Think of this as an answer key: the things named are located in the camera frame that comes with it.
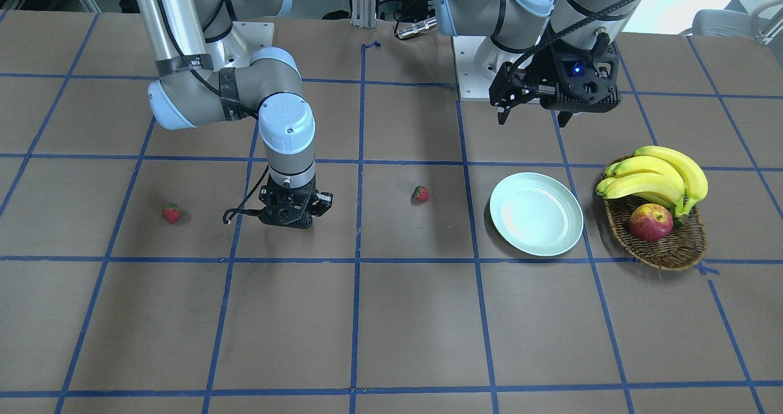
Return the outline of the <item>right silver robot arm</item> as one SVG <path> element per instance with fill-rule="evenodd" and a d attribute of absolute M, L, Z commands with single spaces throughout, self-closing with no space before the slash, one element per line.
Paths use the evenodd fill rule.
<path fill-rule="evenodd" d="M 196 128 L 253 117 L 267 169 L 251 192 L 263 207 L 225 211 L 264 224 L 309 228 L 329 210 L 330 192 L 316 188 L 316 121 L 294 58 L 248 35 L 262 17 L 291 9 L 292 0 L 136 0 L 159 77 L 148 86 L 159 126 Z"/>

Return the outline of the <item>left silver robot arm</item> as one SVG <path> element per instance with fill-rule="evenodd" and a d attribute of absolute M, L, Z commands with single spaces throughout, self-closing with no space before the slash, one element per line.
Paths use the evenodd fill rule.
<path fill-rule="evenodd" d="M 537 101 L 564 127 L 577 113 L 607 113 L 622 101 L 615 39 L 640 0 L 434 0 L 447 36 L 481 36 L 490 105 L 505 124 Z"/>

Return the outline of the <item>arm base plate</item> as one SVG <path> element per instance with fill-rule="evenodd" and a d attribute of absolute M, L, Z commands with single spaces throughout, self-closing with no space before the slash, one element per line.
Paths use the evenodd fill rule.
<path fill-rule="evenodd" d="M 274 32 L 272 22 L 233 22 L 226 36 L 207 44 L 213 65 L 215 68 L 248 66 L 254 53 L 272 46 Z"/>
<path fill-rule="evenodd" d="M 495 46 L 489 36 L 454 36 L 452 45 L 462 102 L 489 102 L 489 86 L 500 66 L 521 56 Z"/>

